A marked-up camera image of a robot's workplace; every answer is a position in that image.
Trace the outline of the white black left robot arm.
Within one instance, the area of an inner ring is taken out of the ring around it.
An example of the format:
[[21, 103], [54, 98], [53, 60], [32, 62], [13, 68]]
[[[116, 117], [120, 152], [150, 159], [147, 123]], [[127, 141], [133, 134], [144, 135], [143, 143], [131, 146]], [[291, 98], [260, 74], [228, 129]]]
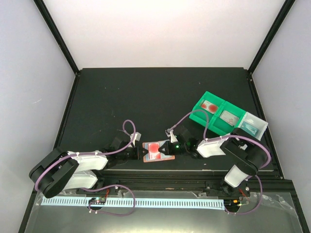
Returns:
[[54, 148], [29, 172], [35, 190], [44, 197], [52, 198], [67, 189], [84, 188], [92, 193], [101, 193], [104, 181], [94, 171], [112, 168], [128, 160], [141, 160], [148, 154], [140, 143], [140, 134], [130, 135], [127, 140], [121, 136], [101, 150], [90, 152], [66, 151]]

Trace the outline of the pink leather card holder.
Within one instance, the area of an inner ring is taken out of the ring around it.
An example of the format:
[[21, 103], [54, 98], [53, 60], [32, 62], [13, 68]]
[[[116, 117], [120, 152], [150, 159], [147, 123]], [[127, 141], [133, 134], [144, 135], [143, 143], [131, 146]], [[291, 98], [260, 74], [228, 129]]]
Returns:
[[169, 140], [157, 141], [157, 142], [144, 142], [142, 147], [148, 150], [148, 153], [143, 157], [145, 163], [150, 162], [160, 162], [174, 160], [174, 155], [165, 155], [159, 151], [159, 148], [164, 145], [164, 143]]

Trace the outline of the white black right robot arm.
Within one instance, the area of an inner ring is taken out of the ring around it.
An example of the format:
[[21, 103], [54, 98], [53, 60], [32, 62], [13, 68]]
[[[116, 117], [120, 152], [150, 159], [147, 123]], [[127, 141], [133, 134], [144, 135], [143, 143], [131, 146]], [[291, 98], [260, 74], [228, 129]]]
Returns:
[[269, 149], [241, 128], [202, 140], [193, 137], [185, 127], [178, 127], [177, 133], [171, 130], [169, 134], [170, 139], [158, 149], [164, 155], [189, 155], [196, 159], [225, 156], [232, 160], [233, 166], [221, 183], [221, 190], [227, 196], [236, 193], [243, 181], [256, 176], [271, 161]]

